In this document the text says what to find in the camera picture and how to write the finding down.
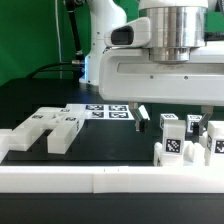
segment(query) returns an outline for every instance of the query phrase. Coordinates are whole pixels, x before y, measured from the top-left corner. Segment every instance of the white plastic housing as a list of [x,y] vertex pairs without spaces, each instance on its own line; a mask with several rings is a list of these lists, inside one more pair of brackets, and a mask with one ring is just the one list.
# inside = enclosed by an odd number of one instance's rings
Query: white plastic housing
[[133,22],[125,24],[123,27],[131,27],[134,32],[134,38],[133,43],[130,45],[114,45],[111,40],[111,35],[114,32],[114,30],[111,30],[104,35],[104,41],[105,44],[108,47],[142,47],[146,46],[150,39],[151,39],[151,27],[150,27],[150,20],[147,17],[139,18],[134,20]]
[[105,100],[223,106],[224,45],[192,49],[190,60],[158,64],[147,49],[106,52],[100,68]]
[[113,0],[87,0],[91,16],[91,51],[85,58],[85,77],[81,83],[99,85],[99,66],[103,51],[104,33],[127,22],[124,10]]

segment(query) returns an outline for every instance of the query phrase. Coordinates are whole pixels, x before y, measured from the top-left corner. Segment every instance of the green wall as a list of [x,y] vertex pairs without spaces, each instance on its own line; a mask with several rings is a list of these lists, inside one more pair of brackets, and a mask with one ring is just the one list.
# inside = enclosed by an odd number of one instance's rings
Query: green wall
[[[54,3],[54,0],[0,1],[0,85],[13,78],[25,77],[42,65],[59,61]],[[128,21],[137,17],[135,0],[115,0],[115,3],[126,11]],[[70,61],[75,54],[70,24],[63,0],[58,0],[58,4],[62,57],[64,61]],[[87,54],[91,32],[88,7],[77,9],[76,17],[81,44]],[[209,18],[207,24],[214,27],[212,31],[224,30],[221,14],[213,13]],[[37,77],[46,76],[59,78],[58,73],[41,73]],[[70,74],[63,74],[63,78],[70,77]]]

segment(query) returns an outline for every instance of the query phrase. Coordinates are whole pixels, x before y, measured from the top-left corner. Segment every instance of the black panel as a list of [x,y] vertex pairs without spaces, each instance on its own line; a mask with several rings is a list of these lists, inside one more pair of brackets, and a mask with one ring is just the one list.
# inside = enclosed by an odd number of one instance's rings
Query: black panel
[[113,45],[131,45],[134,40],[134,31],[130,26],[124,26],[116,29],[111,34]]

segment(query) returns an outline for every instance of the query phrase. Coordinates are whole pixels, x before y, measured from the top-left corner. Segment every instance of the white block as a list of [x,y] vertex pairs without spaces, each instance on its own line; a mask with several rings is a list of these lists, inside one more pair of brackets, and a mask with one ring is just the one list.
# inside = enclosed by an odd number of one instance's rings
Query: white block
[[201,118],[201,115],[187,115],[187,133],[193,133],[194,123],[198,123]]
[[12,129],[0,129],[0,136],[10,136]]
[[160,128],[163,130],[165,120],[178,120],[175,114],[160,114]]
[[86,104],[67,104],[65,109],[68,109],[69,113],[82,113],[86,109]]
[[9,136],[0,136],[0,163],[9,151]]
[[153,165],[154,166],[161,166],[162,150],[163,150],[162,144],[159,143],[159,142],[155,143],[155,145],[154,145],[154,159],[153,159]]
[[221,156],[216,156],[211,153],[211,151],[206,148],[205,149],[205,165],[211,167],[224,167],[224,160]]
[[37,110],[37,113],[69,113],[70,110],[66,108],[56,108],[56,107],[41,107]]
[[208,132],[204,132],[202,136],[199,137],[199,143],[202,145],[203,148],[207,148],[207,141],[208,141]]
[[129,167],[95,168],[93,193],[129,192]]
[[205,148],[199,143],[195,143],[194,146],[194,154],[192,158],[194,165],[204,165]]
[[183,155],[162,154],[161,166],[183,166]]
[[193,156],[194,156],[194,144],[192,141],[185,141],[184,142],[184,160],[188,163],[193,163]]
[[208,122],[208,138],[207,148],[216,157],[224,158],[224,122],[209,121]]
[[93,167],[0,167],[1,193],[92,193]]
[[84,111],[69,113],[47,137],[48,152],[65,154],[81,130],[85,119]]
[[213,167],[130,167],[130,192],[221,193],[224,173]]
[[44,133],[45,125],[52,118],[53,112],[36,112],[12,131],[10,149],[27,151],[31,145]]
[[185,138],[185,121],[165,120],[163,138]]

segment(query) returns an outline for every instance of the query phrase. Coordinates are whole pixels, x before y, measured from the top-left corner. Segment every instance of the black table surface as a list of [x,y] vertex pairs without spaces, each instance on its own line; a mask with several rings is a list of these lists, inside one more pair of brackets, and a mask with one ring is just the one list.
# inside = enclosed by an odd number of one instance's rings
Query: black table surface
[[[117,104],[77,89],[71,80],[15,79],[0,87],[0,128],[14,129],[40,107],[65,107],[67,103]],[[45,133],[38,140],[39,148],[34,145],[29,150],[31,156],[10,152],[2,165],[151,165],[152,146],[161,138],[159,114],[174,112],[183,118],[187,111],[199,113],[200,107],[148,104],[146,108],[152,119],[146,134],[135,132],[134,121],[89,121],[66,155],[47,154],[49,133]],[[218,108],[214,118],[222,119],[222,114],[223,108]],[[0,220],[3,224],[220,224],[224,223],[224,195],[0,194]]]

